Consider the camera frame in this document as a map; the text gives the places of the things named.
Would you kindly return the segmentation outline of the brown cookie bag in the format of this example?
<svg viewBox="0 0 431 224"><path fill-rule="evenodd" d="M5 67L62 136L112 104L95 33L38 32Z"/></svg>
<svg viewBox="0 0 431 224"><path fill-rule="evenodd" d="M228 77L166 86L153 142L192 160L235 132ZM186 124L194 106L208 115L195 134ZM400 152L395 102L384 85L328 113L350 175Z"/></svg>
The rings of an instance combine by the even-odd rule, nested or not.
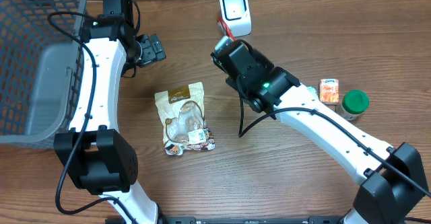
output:
<svg viewBox="0 0 431 224"><path fill-rule="evenodd" d="M213 133L205 120L204 95L201 82L154 95L163 125L164 150L168 155L215 148Z"/></svg>

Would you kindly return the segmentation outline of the red snack stick packet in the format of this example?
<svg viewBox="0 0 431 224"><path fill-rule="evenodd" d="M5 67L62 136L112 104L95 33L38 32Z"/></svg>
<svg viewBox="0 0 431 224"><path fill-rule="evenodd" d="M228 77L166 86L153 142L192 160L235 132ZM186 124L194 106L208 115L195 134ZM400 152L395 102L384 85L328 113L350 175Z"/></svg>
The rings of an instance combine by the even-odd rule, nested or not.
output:
<svg viewBox="0 0 431 224"><path fill-rule="evenodd" d="M220 30L223 32L225 36L229 37L233 41L236 40L231 29L228 27L228 25L222 18L219 18L217 20L217 23L218 23L218 26L220 27Z"/></svg>

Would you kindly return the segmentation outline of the green lid jar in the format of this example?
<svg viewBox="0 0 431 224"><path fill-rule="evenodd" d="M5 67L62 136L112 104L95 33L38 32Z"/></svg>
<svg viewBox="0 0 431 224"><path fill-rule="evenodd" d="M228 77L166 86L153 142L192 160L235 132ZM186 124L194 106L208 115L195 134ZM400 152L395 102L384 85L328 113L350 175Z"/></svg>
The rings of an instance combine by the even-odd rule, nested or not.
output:
<svg viewBox="0 0 431 224"><path fill-rule="evenodd" d="M370 100L366 93L361 90L351 90L347 92L339 101L335 112L342 118L351 121L355 120L369 107Z"/></svg>

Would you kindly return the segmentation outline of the teal snack packet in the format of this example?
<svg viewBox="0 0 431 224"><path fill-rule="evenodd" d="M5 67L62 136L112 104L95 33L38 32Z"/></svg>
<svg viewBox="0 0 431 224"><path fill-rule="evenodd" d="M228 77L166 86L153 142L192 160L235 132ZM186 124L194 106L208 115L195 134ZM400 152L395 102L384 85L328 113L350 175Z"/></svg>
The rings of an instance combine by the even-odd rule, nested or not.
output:
<svg viewBox="0 0 431 224"><path fill-rule="evenodd" d="M319 98L317 90L314 87L308 86L307 90L315 99Z"/></svg>

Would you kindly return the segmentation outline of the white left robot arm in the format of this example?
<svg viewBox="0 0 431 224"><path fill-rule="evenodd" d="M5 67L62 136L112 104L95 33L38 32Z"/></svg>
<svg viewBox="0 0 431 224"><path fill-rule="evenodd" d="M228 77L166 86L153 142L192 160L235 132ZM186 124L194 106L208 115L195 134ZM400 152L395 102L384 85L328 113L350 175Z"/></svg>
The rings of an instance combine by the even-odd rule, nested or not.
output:
<svg viewBox="0 0 431 224"><path fill-rule="evenodd" d="M121 216L117 223L167 223L159 205L137 180L138 160L118 126L121 77L166 58L157 35L139 35L139 12L134 0L103 0L97 17L76 13L84 22L78 43L84 66L77 109L66 133L57 133L53 147L63 164L55 194L57 209L74 215L101 202L109 202ZM61 206L61 191L69 177L76 188L87 190L97 200L67 210Z"/></svg>

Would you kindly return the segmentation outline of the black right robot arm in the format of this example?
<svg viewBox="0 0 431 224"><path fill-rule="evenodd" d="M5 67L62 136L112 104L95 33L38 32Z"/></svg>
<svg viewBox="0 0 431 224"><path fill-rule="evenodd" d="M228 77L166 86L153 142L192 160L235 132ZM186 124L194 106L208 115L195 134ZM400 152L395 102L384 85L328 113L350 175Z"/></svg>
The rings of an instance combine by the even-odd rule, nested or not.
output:
<svg viewBox="0 0 431 224"><path fill-rule="evenodd" d="M421 199L430 196L422 159L414 147L402 143L394 148L360 130L248 42L224 36L211 59L238 92L240 105L260 114L240 127L240 137L266 118L278 120L328 153L358 185L352 208L338 223L404 223Z"/></svg>

